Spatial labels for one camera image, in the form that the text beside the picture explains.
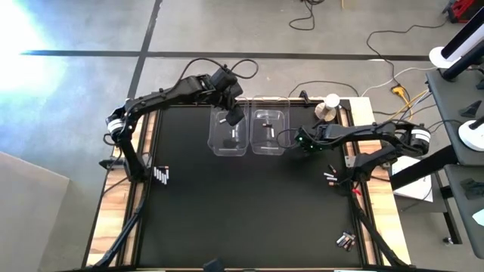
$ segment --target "table leg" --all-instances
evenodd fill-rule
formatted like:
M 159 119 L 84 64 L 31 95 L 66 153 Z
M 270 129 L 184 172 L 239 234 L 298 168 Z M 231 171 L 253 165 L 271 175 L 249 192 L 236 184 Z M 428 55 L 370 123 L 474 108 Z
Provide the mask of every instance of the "table leg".
M 454 148 L 452 145 L 448 145 L 433 155 L 391 176 L 392 189 L 397 190 L 419 178 L 423 178 L 442 169 L 445 165 L 456 163 L 458 163 L 458 160 Z

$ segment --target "black floor line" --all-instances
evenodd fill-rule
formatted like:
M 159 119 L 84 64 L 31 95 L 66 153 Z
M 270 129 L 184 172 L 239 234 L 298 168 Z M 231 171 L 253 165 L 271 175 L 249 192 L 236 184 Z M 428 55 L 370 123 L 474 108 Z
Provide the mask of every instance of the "black floor line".
M 29 50 L 20 53 L 25 56 L 54 57 L 139 57 L 139 51 L 91 51 L 91 50 Z
M 376 54 L 300 54 L 300 53 L 256 53 L 256 52 L 148 52 L 148 57 L 219 57 L 294 60 L 376 60 Z M 422 55 L 383 55 L 393 61 L 429 61 Z
M 372 54 L 303 54 L 303 53 L 257 53 L 257 52 L 173 52 L 173 51 L 72 51 L 72 50 L 30 50 L 22 55 L 60 57 L 219 57 L 219 58 L 259 58 L 291 60 L 376 60 Z M 384 55 L 392 61 L 429 61 L 424 55 Z
M 163 0 L 156 0 L 154 2 L 150 22 L 148 24 L 148 28 L 146 29 L 146 34 L 144 35 L 143 45 L 141 46 L 140 56 L 138 58 L 138 62 L 136 63 L 131 84 L 129 85 L 128 98 L 134 98 L 136 91 L 138 90 L 139 79 L 141 78 L 141 73 L 143 72 L 144 62 L 146 61 L 147 52 L 150 48 L 151 38 L 153 38 L 153 31 L 157 24 L 158 11 L 160 11 L 162 1 Z

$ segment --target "wooden board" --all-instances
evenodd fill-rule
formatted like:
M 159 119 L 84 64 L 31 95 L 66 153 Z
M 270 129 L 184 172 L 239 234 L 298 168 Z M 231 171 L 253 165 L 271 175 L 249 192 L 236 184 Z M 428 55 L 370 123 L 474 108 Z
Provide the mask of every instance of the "wooden board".
M 313 100 L 324 99 L 324 97 L 311 97 Z M 374 122 L 373 111 L 371 109 L 370 100 L 367 97 L 348 97 L 342 99 L 349 99 L 352 108 L 352 117 L 355 125 L 367 125 Z M 300 100 L 299 98 L 291 98 L 291 100 Z M 143 153 L 150 149 L 155 113 L 151 113 L 148 117 L 147 134 L 144 142 Z M 141 131 L 141 120 L 138 123 L 136 132 L 133 134 L 133 146 L 138 146 L 139 135 Z M 373 153 L 381 148 L 379 141 L 365 141 L 358 143 L 362 153 Z M 351 144 L 348 144 L 349 151 L 352 150 Z M 373 175 L 379 178 L 388 179 L 388 174 L 381 168 L 375 169 Z M 107 176 L 106 188 L 124 178 L 124 170 L 114 170 Z M 139 184 L 136 189 L 135 204 L 136 207 L 141 197 L 143 184 Z M 393 197 L 392 187 L 389 182 L 378 181 L 372 179 L 368 182 L 368 191 L 370 194 L 371 206 L 374 213 L 374 219 L 378 231 L 388 243 L 389 247 L 398 255 L 404 262 L 410 264 L 410 257 L 403 235 L 402 226 L 400 224 L 400 217 L 396 208 L 395 199 Z M 129 182 L 125 181 L 112 189 L 101 200 L 101 207 L 96 221 L 94 236 L 92 237 L 91 247 L 89 249 L 87 265 L 95 264 L 103 254 L 111 247 L 117 235 L 123 227 L 123 219 L 125 215 L 127 198 L 129 194 Z M 363 206 L 362 199 L 358 199 L 360 205 Z M 130 233 L 125 252 L 124 264 L 131 264 L 131 256 L 133 250 L 134 236 L 136 228 Z M 372 242 L 369 233 L 364 229 L 365 246 L 368 253 L 368 261 L 370 264 L 375 263 L 373 255 Z

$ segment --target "white paper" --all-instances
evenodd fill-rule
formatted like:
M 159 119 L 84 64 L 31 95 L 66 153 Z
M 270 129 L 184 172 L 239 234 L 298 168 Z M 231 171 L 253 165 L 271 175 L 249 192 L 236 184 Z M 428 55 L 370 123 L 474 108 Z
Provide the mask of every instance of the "white paper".
M 398 158 L 397 162 L 392 165 L 392 175 L 400 172 L 401 170 L 413 165 L 420 160 L 411 158 L 409 156 L 401 156 Z M 424 197 L 429 193 L 429 190 L 432 188 L 432 180 L 430 175 L 421 178 L 417 181 L 414 181 L 402 188 L 394 190 L 393 193 L 398 196 L 406 196 L 411 197 L 414 199 L 424 199 Z M 433 202 L 433 194 L 429 193 L 429 195 L 425 198 L 425 201 Z

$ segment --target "yellow cable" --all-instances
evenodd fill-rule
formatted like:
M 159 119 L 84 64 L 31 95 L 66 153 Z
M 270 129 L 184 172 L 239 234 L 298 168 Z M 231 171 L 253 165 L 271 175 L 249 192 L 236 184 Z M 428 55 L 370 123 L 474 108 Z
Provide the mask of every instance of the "yellow cable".
M 407 98 L 405 98 L 404 96 L 402 98 L 403 98 L 403 101 L 405 101 L 406 105 L 410 104 L 410 102 L 408 102 Z M 408 119 L 408 121 L 410 121 L 411 117 L 414 115 L 414 112 L 411 110 L 410 105 L 408 106 L 408 109 L 410 109 L 410 119 Z
M 425 91 L 422 91 L 421 93 L 417 94 L 416 97 L 412 98 L 412 100 L 410 100 L 406 105 L 404 105 L 399 111 L 397 111 L 392 117 L 388 118 L 388 120 L 391 120 L 393 118 L 395 118 L 395 116 L 397 116 L 398 114 L 400 114 L 406 107 L 410 107 L 410 104 L 414 103 L 419 97 L 421 97 L 422 95 L 424 95 L 425 93 L 427 92 L 427 90 Z

